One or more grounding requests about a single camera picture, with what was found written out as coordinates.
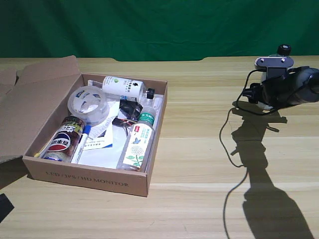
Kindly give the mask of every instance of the marker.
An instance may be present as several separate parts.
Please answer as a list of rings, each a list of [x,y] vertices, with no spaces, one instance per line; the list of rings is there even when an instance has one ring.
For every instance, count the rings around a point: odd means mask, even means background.
[[[72,157],[71,163],[78,163],[79,162],[81,154],[83,152],[84,145],[86,143],[86,140],[88,139],[90,131],[91,131],[91,126],[90,125],[86,125],[84,127],[81,140],[80,140],[78,146],[76,147],[75,153],[74,153],[74,155]]]

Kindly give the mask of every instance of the open cardboard box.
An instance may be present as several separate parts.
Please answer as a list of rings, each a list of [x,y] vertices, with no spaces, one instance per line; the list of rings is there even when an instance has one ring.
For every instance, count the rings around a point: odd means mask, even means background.
[[[163,95],[145,173],[33,157],[69,115],[67,101],[71,93],[87,85],[88,80],[103,82],[104,77],[105,75],[80,73],[75,56],[26,66],[16,85],[15,71],[11,69],[2,72],[0,159],[22,155],[23,162],[36,180],[146,197],[167,102],[166,81],[130,78],[143,81],[146,87],[154,88],[157,94]]]

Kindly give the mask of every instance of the wooden table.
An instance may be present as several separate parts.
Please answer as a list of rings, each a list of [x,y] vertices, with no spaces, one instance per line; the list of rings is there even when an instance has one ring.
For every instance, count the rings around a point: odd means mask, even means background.
[[[0,70],[44,59],[0,59]],[[79,59],[82,72],[168,80],[147,198],[35,181],[19,160],[0,165],[15,209],[1,239],[319,238],[319,103],[254,117],[232,109],[255,57],[191,62]],[[294,57],[319,68],[319,56]],[[250,82],[258,82],[255,73]],[[235,164],[234,167],[219,140]],[[269,130],[276,128],[279,132]]]

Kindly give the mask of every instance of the green backdrop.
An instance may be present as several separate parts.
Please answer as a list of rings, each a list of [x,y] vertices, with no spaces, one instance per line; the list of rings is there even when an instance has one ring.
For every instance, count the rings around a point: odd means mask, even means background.
[[[319,0],[0,0],[0,57],[319,55]]]

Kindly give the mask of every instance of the cardboard box flap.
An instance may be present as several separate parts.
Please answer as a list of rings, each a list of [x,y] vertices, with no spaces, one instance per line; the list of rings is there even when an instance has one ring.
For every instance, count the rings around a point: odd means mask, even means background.
[[[11,67],[0,72],[0,86],[14,86],[16,81],[16,69]]]
[[[55,129],[59,127],[68,114],[69,95],[83,85],[80,76],[16,84],[0,103],[0,158],[25,155],[45,125]],[[59,107],[63,108],[64,115],[55,113]]]
[[[17,85],[61,78],[79,74],[75,56],[68,56],[26,66]]]
[[[0,72],[0,102],[13,89],[16,82],[16,69],[8,68]]]

